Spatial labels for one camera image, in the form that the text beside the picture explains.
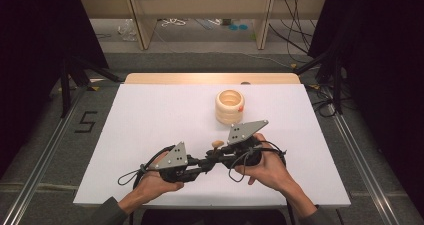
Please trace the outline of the black curtain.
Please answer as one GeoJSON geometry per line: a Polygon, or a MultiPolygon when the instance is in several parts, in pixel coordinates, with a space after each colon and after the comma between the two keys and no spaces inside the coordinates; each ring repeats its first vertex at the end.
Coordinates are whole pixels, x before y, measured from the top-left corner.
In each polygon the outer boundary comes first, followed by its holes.
{"type": "Polygon", "coordinates": [[[81,0],[0,0],[0,176],[69,56],[108,66],[81,0]]]}
{"type": "Polygon", "coordinates": [[[424,218],[424,0],[326,0],[309,55],[327,50],[344,23],[354,100],[424,218]]]}

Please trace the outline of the beige wooden desk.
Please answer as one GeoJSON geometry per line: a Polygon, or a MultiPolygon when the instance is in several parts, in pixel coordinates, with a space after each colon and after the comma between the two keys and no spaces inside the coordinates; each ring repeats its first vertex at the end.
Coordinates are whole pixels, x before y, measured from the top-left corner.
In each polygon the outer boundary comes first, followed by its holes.
{"type": "Polygon", "coordinates": [[[150,46],[161,18],[251,19],[257,48],[265,48],[268,23],[298,12],[302,20],[317,20],[325,0],[81,0],[91,19],[131,19],[139,48],[150,46]]]}

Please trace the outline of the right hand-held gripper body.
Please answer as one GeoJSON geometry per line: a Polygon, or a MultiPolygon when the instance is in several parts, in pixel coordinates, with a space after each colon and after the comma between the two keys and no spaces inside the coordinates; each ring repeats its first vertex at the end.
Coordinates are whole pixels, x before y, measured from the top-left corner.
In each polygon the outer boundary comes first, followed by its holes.
{"type": "Polygon", "coordinates": [[[261,160],[260,142],[254,134],[268,124],[267,120],[259,120],[248,123],[232,124],[227,139],[227,145],[234,149],[232,154],[223,156],[233,156],[234,163],[228,169],[238,165],[254,166],[261,160]]]}

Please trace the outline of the person's right hand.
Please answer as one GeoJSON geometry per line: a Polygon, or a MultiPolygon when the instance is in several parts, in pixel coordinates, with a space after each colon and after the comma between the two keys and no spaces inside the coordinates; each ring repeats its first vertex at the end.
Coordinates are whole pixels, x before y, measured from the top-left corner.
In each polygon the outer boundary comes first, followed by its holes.
{"type": "Polygon", "coordinates": [[[255,166],[239,165],[235,171],[249,177],[248,184],[253,185],[256,181],[261,184],[279,191],[281,193],[284,187],[296,183],[288,173],[280,157],[272,151],[262,151],[261,161],[255,166]]]}

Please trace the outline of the black tripod stand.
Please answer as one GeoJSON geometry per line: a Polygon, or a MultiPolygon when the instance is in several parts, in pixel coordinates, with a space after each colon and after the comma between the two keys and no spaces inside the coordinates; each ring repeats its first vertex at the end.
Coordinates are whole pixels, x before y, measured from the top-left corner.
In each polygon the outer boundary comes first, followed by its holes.
{"type": "Polygon", "coordinates": [[[295,69],[294,73],[296,75],[301,75],[304,72],[312,69],[313,67],[319,65],[320,68],[315,76],[315,80],[319,84],[327,83],[329,80],[333,81],[333,94],[332,101],[335,111],[339,114],[342,114],[341,109],[341,60],[337,52],[326,51],[318,57],[307,62],[301,68],[295,69]]]}
{"type": "Polygon", "coordinates": [[[98,75],[105,77],[113,82],[122,82],[122,79],[105,68],[96,66],[95,64],[80,58],[78,56],[68,56],[61,64],[60,82],[62,88],[62,115],[64,118],[71,109],[71,94],[69,79],[72,79],[78,87],[86,87],[90,84],[90,79],[86,74],[86,70],[91,70],[98,75]]]}

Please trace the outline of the aluminium floor rail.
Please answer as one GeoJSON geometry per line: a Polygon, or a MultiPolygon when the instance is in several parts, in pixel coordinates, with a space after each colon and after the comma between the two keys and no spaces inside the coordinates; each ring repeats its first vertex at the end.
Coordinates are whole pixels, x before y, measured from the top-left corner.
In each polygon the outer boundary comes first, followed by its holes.
{"type": "Polygon", "coordinates": [[[71,119],[74,116],[76,106],[84,94],[82,88],[77,88],[74,97],[71,99],[71,105],[68,111],[58,120],[54,131],[49,137],[49,141],[44,145],[40,156],[37,158],[29,176],[23,183],[16,182],[0,182],[0,192],[16,193],[17,196],[10,205],[5,217],[1,220],[0,225],[19,225],[31,199],[33,198],[40,181],[44,177],[54,154],[59,147],[62,138],[68,128],[71,119]]]}
{"type": "Polygon", "coordinates": [[[383,223],[385,225],[400,225],[389,199],[360,150],[345,118],[336,110],[334,105],[330,105],[329,109],[333,113],[336,126],[383,223]]]}

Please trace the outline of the white board sheet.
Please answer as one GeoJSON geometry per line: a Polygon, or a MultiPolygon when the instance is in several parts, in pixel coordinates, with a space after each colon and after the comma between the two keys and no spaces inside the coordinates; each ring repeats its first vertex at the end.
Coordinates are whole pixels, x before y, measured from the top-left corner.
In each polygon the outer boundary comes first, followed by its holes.
{"type": "MultiPolygon", "coordinates": [[[[75,204],[98,205],[122,199],[132,189],[130,172],[166,146],[183,142],[188,154],[204,157],[229,128],[215,118],[221,85],[119,87],[75,204]]],[[[301,84],[239,85],[243,119],[264,120],[265,138],[286,153],[290,174],[316,204],[345,207],[350,200],[330,154],[309,97],[301,84]]],[[[150,202],[152,208],[265,208],[285,205],[284,197],[218,164],[212,171],[150,202]]]]}

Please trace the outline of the clear plastic bag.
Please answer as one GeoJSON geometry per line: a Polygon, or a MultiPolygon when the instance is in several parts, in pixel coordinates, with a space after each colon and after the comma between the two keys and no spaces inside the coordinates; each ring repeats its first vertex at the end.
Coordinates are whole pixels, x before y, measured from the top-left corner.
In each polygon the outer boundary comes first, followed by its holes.
{"type": "Polygon", "coordinates": [[[124,41],[137,41],[137,32],[132,19],[126,19],[119,25],[117,32],[124,41]]]}

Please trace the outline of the cream ringed pen holder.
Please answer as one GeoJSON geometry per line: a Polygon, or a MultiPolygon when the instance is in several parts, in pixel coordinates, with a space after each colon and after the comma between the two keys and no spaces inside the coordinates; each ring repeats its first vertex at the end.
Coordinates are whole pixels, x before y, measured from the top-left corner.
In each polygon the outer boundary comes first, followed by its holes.
{"type": "Polygon", "coordinates": [[[222,124],[239,123],[243,118],[244,106],[245,99],[239,91],[223,90],[215,98],[215,117],[222,124]]]}

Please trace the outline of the person's left hand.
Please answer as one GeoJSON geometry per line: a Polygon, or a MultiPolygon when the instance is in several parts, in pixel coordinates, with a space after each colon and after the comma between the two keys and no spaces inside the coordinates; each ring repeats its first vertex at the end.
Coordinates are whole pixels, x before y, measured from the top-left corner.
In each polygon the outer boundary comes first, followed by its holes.
{"type": "Polygon", "coordinates": [[[137,187],[133,190],[138,205],[146,204],[159,196],[175,192],[184,187],[182,182],[167,182],[162,179],[160,173],[155,169],[155,164],[167,155],[166,152],[160,154],[143,175],[137,187]]]}

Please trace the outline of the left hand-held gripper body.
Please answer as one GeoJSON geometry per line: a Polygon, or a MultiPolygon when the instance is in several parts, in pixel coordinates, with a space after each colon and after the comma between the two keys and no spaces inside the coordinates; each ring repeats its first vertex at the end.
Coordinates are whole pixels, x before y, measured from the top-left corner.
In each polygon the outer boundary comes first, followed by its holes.
{"type": "Polygon", "coordinates": [[[202,172],[201,168],[188,170],[189,166],[198,163],[196,159],[191,159],[186,153],[185,143],[180,142],[172,146],[168,153],[153,168],[159,172],[161,178],[170,183],[194,181],[202,172]]]}

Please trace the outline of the wooden table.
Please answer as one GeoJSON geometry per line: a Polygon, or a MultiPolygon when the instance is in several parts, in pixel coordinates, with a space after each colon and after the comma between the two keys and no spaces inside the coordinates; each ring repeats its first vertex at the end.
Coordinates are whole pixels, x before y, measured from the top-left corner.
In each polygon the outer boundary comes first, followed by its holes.
{"type": "Polygon", "coordinates": [[[300,84],[293,73],[130,73],[125,84],[300,84]]]}

